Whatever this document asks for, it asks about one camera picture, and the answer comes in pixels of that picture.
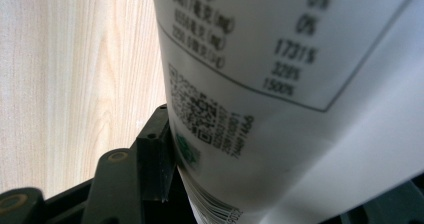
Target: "barcode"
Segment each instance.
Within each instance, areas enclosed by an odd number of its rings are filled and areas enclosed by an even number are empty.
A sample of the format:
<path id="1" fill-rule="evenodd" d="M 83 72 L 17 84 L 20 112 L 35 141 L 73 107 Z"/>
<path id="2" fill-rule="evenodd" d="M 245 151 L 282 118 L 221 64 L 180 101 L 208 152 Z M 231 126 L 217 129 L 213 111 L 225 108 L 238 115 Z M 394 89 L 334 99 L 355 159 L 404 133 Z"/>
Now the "barcode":
<path id="1" fill-rule="evenodd" d="M 230 112 L 197 90 L 169 65 L 172 107 L 199 140 L 239 158 L 254 121 L 251 115 Z"/>
<path id="2" fill-rule="evenodd" d="M 188 194 L 204 224 L 236 224 L 243 214 L 240 209 L 209 194 L 188 174 L 183 174 Z"/>

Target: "green logo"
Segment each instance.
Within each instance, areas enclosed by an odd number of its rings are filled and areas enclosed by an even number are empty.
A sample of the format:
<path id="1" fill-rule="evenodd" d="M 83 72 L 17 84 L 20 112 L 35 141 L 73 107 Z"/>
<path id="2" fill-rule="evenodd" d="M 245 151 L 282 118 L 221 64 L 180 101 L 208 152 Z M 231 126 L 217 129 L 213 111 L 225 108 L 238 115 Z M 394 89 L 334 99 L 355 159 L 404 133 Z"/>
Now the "green logo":
<path id="1" fill-rule="evenodd" d="M 199 165 L 200 151 L 193 147 L 183 136 L 176 134 L 178 149 L 187 164 L 196 169 Z"/>

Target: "light wood surface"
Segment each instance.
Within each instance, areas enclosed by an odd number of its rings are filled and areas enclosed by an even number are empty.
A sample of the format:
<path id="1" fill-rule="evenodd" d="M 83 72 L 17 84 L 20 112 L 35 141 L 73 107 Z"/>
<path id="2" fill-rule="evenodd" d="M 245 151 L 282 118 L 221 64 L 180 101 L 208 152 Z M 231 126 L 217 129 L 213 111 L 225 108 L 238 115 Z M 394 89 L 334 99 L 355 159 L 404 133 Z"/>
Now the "light wood surface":
<path id="1" fill-rule="evenodd" d="M 0 0 L 0 192 L 81 183 L 163 103 L 153 0 Z"/>

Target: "qr code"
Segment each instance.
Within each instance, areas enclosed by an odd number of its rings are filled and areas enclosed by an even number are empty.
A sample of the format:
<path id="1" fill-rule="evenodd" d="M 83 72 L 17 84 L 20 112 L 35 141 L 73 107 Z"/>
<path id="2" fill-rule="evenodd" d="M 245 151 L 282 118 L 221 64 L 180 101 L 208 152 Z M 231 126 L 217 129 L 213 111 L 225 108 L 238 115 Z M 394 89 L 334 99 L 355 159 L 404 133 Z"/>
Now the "qr code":
<path id="1" fill-rule="evenodd" d="M 172 107 L 182 123 L 199 140 L 238 158 L 252 123 L 252 116 L 227 111 L 197 90 L 169 65 Z"/>

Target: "wooden wall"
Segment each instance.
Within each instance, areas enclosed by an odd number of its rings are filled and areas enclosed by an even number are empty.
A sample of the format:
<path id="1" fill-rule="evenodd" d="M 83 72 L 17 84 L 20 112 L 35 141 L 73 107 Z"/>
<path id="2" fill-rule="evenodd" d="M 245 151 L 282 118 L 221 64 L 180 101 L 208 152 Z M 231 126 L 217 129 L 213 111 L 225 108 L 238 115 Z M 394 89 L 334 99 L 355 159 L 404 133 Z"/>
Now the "wooden wall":
<path id="1" fill-rule="evenodd" d="M 163 103 L 153 0 L 0 0 L 0 192 L 90 178 Z"/>

